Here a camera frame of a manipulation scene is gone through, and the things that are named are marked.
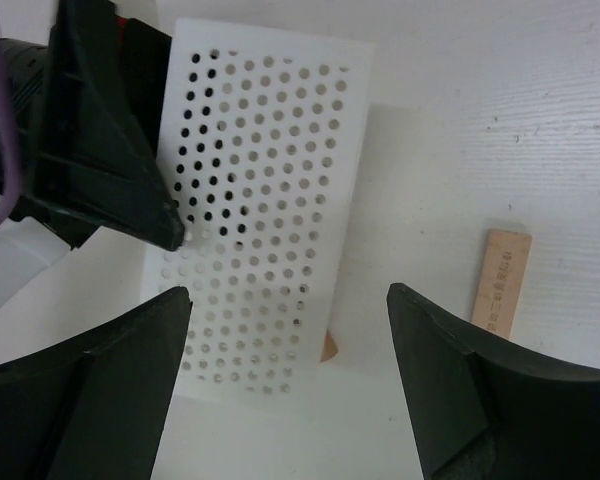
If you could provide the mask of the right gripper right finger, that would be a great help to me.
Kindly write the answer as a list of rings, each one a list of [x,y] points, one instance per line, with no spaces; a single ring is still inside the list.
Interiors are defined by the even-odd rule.
[[[427,479],[600,479],[600,369],[521,347],[395,283],[392,340]]]

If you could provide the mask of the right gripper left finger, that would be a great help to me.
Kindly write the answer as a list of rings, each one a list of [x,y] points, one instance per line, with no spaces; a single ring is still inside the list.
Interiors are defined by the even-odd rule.
[[[173,287],[0,364],[0,479],[150,478],[191,309]]]

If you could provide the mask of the light wood block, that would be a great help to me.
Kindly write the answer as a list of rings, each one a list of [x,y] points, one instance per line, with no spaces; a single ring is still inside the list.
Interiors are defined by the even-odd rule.
[[[510,338],[531,251],[528,233],[491,229],[471,316],[471,323]]]
[[[324,363],[333,359],[339,352],[338,346],[330,331],[326,332],[320,362]]]

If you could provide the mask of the white perforated box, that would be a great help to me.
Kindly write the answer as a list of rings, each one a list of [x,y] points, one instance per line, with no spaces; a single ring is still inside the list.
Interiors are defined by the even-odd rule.
[[[372,45],[177,20],[157,163],[186,232],[146,249],[140,297],[192,304],[175,393],[306,405],[362,149]]]

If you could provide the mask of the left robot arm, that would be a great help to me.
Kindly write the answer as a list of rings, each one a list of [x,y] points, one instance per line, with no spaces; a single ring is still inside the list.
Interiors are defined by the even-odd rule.
[[[171,40],[110,1],[61,1],[48,42],[0,38],[0,309],[101,227],[173,251],[157,165]]]

